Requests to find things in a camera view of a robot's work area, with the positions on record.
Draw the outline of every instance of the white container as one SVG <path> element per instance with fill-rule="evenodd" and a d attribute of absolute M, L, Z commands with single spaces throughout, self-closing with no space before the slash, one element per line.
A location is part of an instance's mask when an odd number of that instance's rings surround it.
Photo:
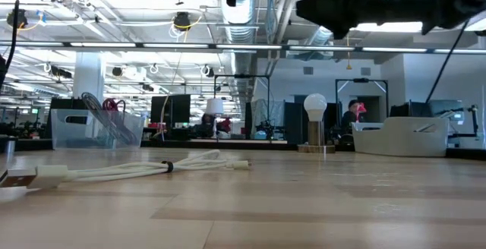
<path fill-rule="evenodd" d="M 353 124 L 352 136 L 357 153 L 420 157 L 446 155 L 449 119 L 392 117 L 387 118 L 379 130 L 363 130 L 378 128 L 373 125 Z"/>
<path fill-rule="evenodd" d="M 140 147 L 143 118 L 111 111 L 100 111 L 97 116 L 89 110 L 52 109 L 52 148 L 115 150 Z"/>

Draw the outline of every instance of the lamp shade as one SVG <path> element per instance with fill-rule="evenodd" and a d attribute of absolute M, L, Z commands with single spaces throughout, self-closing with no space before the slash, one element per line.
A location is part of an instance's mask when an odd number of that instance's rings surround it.
<path fill-rule="evenodd" d="M 319 93 L 313 93 L 304 100 L 304 109 L 309 121 L 322 121 L 324 111 L 327 109 L 326 98 Z"/>
<path fill-rule="evenodd" d="M 207 100 L 206 114 L 221 115 L 224 112 L 224 108 L 222 107 L 222 99 L 211 98 Z"/>

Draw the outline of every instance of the black cable tie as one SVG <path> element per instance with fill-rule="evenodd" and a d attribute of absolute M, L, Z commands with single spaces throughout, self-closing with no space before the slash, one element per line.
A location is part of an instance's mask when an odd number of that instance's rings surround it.
<path fill-rule="evenodd" d="M 170 172 L 172 172 L 172 170 L 174 170 L 174 164 L 172 162 L 162 161 L 162 164 L 167 164 L 167 172 L 166 173 L 170 173 Z"/>

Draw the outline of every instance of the clear plastic bin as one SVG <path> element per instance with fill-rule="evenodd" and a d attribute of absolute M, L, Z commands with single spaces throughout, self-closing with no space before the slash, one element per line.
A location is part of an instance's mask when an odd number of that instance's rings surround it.
<path fill-rule="evenodd" d="M 123 112 L 52 109 L 52 148 L 115 150 L 140 147 L 144 120 Z"/>

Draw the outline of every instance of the charging cable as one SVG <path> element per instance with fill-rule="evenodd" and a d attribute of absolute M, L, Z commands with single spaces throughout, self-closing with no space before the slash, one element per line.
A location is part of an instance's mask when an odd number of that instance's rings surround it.
<path fill-rule="evenodd" d="M 248 161 L 230 161 L 219 155 L 219 150 L 211 150 L 178 162 L 130 162 L 88 170 L 68 170 L 66 165 L 38 165 L 34 169 L 7 170 L 0 177 L 0 188 L 54 188 L 62 182 L 115 181 L 181 170 L 248 170 L 250 167 Z"/>

